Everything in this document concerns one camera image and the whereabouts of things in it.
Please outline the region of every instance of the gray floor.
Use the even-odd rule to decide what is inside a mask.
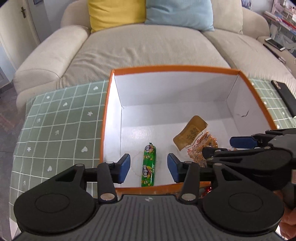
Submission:
[[[16,108],[17,93],[13,88],[0,93],[0,237],[11,240],[9,227],[9,184],[13,151],[23,125]]]

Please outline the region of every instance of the black round disc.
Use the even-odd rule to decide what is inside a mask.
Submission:
[[[80,187],[66,182],[40,187],[25,192],[15,202],[15,217],[24,231],[67,232],[85,223],[94,212],[92,196]]]
[[[206,216],[237,234],[265,234],[277,228],[283,202],[271,191],[243,181],[228,181],[202,200]]]

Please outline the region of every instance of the yellow pillow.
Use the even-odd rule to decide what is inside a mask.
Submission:
[[[88,0],[91,32],[146,20],[146,0]]]

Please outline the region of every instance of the sofa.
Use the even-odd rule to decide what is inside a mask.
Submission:
[[[200,32],[145,24],[93,34],[90,29],[87,0],[71,3],[64,12],[61,28],[42,42],[15,73],[19,111],[36,95],[108,79],[112,69],[148,65],[239,69],[249,78],[284,82],[296,95],[295,76],[262,45],[262,39],[270,36],[267,21],[246,8],[242,8],[243,34],[216,27],[215,31]]]

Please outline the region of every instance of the black phone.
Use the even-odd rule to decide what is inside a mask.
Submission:
[[[271,83],[286,104],[288,110],[291,113],[291,116],[294,118],[296,116],[296,99],[294,95],[291,93],[285,83],[277,82],[274,80],[272,80]]]
[[[274,46],[275,48],[277,48],[279,51],[283,51],[286,49],[284,46],[280,45],[278,42],[274,41],[272,38],[266,38],[265,41],[271,44],[272,46]]]

